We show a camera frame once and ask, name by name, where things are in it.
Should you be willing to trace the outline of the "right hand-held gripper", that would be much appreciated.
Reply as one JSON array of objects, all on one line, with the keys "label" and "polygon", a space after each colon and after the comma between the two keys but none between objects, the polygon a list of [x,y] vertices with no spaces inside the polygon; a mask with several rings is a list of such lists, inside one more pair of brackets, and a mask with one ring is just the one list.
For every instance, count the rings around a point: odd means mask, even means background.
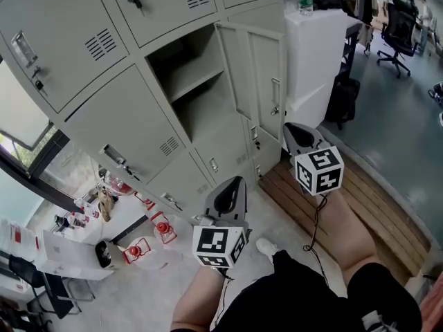
[{"label": "right hand-held gripper", "polygon": [[287,122],[283,135],[291,154],[291,174],[306,193],[318,196],[341,187],[345,164],[336,146],[317,129],[300,123]]}]

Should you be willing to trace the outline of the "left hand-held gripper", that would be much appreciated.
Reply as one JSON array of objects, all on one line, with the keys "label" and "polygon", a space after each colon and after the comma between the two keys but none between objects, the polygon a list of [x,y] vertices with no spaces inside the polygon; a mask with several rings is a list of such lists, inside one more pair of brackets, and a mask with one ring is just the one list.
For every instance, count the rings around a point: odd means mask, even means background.
[{"label": "left hand-held gripper", "polygon": [[241,176],[218,185],[205,200],[204,214],[194,216],[192,253],[202,265],[232,268],[252,231],[246,221],[247,188]]}]

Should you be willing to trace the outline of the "locker door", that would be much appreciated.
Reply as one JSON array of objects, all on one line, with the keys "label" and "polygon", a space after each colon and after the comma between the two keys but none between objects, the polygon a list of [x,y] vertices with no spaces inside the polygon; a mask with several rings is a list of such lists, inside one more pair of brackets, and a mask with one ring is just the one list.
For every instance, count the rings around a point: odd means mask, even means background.
[{"label": "locker door", "polygon": [[280,142],[287,89],[286,36],[225,21],[214,27],[236,111]]}]

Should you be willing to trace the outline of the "grey metal locker cabinet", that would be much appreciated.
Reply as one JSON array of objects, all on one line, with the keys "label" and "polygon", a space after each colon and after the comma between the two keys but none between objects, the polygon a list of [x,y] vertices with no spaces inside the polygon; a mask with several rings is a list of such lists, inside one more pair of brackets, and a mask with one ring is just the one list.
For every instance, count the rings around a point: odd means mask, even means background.
[{"label": "grey metal locker cabinet", "polygon": [[[0,0],[0,56],[81,150],[174,213],[258,181],[219,21],[284,34],[282,0]],[[48,97],[31,80],[34,68]]]}]

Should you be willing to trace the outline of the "person's left forearm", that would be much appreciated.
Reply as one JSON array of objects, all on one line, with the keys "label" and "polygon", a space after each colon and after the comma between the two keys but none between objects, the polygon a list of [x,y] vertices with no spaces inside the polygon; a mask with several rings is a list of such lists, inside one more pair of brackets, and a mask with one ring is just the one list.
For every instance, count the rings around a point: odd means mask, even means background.
[{"label": "person's left forearm", "polygon": [[170,331],[210,332],[226,279],[226,273],[200,266],[174,309]]}]

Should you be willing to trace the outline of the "person's right forearm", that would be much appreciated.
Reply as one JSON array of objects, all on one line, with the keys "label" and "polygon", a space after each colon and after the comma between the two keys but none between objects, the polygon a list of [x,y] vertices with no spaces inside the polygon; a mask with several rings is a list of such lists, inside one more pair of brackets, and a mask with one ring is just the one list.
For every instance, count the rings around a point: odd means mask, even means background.
[{"label": "person's right forearm", "polygon": [[325,207],[320,210],[320,226],[345,285],[366,264],[379,263],[372,236],[338,190],[327,195]]}]

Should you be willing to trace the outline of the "black backpack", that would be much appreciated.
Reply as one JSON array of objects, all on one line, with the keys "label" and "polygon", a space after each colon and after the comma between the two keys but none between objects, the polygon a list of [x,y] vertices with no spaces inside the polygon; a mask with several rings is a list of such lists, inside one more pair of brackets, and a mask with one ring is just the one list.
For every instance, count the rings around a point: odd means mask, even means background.
[{"label": "black backpack", "polygon": [[343,125],[355,117],[360,85],[360,81],[347,78],[339,80],[332,89],[325,119],[336,123],[339,130],[342,130]]}]

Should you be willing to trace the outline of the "white side table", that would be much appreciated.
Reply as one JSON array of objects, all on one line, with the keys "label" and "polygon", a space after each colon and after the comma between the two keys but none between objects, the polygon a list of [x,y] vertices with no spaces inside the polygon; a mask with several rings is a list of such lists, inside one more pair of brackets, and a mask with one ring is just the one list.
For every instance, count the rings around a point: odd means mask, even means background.
[{"label": "white side table", "polygon": [[72,212],[67,212],[64,215],[68,221],[71,217],[82,220],[85,223],[84,227],[75,227],[71,224],[65,228],[55,224],[51,232],[80,243],[96,244],[101,240],[118,243],[147,220],[144,204],[133,194],[118,197],[108,222],[105,222],[99,213],[98,199],[87,203],[87,206],[86,214],[73,215]]}]

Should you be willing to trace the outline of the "red white plastic package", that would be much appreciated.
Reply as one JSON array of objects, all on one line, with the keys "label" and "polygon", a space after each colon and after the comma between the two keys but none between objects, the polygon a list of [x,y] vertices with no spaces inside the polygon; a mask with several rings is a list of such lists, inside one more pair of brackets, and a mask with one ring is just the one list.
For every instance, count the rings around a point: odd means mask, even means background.
[{"label": "red white plastic package", "polygon": [[132,187],[130,187],[120,178],[114,176],[110,171],[106,171],[103,182],[107,188],[117,193],[118,196],[129,196],[134,193],[134,189]]}]

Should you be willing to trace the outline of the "white bin with black opening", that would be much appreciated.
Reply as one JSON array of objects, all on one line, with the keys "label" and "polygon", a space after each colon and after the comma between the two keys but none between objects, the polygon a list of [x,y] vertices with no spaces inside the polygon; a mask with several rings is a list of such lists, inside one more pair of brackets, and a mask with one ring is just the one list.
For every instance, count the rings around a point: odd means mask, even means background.
[{"label": "white bin with black opening", "polygon": [[101,268],[113,268],[114,245],[107,241],[99,241],[95,246],[96,257]]}]

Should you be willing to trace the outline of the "black office chair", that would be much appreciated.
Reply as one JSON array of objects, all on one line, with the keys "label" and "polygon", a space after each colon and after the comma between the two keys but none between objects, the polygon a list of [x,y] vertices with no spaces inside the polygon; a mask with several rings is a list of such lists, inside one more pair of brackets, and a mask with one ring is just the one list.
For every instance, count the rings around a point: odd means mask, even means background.
[{"label": "black office chair", "polygon": [[377,65],[380,65],[381,62],[390,62],[397,70],[397,79],[401,77],[401,68],[410,77],[410,70],[399,60],[399,56],[413,57],[415,55],[419,45],[413,43],[413,30],[415,29],[417,14],[412,5],[402,0],[389,2],[387,11],[388,23],[383,23],[381,37],[385,44],[394,50],[394,55],[378,50],[377,55],[384,55],[384,58],[379,58]]}]

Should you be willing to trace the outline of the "black mesh chair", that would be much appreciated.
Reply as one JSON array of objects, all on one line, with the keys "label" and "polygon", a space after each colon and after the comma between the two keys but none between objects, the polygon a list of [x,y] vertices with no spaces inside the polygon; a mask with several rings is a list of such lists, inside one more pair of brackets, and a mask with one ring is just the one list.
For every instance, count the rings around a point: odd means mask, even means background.
[{"label": "black mesh chair", "polygon": [[[34,264],[13,255],[9,256],[8,267],[18,278],[30,285],[37,305],[42,312],[56,315],[60,320],[67,315],[80,314],[82,310],[78,302],[92,302],[96,298],[88,281],[85,279],[82,279],[82,282],[84,282],[90,297],[80,298],[75,297],[71,289],[71,283],[74,278],[43,273]],[[48,300],[53,308],[52,311],[43,307],[36,292],[37,288],[44,288],[44,292],[48,296]]]}]

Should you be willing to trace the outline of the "clear container with red label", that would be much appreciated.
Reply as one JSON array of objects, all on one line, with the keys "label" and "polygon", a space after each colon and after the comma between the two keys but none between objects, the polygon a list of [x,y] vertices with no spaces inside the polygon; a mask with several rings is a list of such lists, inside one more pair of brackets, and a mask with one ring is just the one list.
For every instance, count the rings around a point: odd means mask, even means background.
[{"label": "clear container with red label", "polygon": [[39,239],[32,230],[7,219],[0,219],[0,250],[33,261],[39,254]]}]

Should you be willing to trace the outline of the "frosted window sash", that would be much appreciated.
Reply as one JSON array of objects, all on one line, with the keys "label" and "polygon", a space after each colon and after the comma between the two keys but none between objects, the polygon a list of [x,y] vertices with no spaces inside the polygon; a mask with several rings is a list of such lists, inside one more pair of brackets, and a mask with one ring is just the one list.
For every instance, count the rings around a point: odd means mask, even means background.
[{"label": "frosted window sash", "polygon": [[0,146],[8,153],[35,151],[57,128],[0,59]]}]

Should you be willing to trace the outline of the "black window frame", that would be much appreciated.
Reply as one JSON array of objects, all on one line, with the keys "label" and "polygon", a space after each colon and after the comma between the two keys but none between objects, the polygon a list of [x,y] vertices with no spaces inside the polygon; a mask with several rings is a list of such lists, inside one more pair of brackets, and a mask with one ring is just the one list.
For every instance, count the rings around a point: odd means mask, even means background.
[{"label": "black window frame", "polygon": [[61,130],[56,129],[51,137],[35,154],[31,164],[25,166],[18,156],[8,153],[0,145],[0,169],[26,189],[42,197],[44,200],[66,210],[67,212],[83,213],[84,210],[74,204],[74,199],[67,194],[45,183],[40,176],[55,160],[55,157],[70,143],[70,139]]}]

